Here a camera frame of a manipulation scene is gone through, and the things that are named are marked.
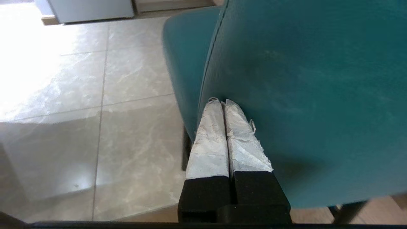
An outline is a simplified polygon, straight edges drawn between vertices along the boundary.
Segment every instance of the tile floor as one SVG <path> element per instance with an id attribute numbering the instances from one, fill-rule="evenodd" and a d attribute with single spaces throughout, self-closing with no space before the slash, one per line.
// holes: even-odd
<path id="1" fill-rule="evenodd" d="M 176 221 L 182 121 L 166 70 L 166 17 L 42 26 L 0 5 L 0 211 L 38 220 Z M 294 222 L 329 223 L 327 208 Z M 392 198 L 354 223 L 407 224 Z"/>

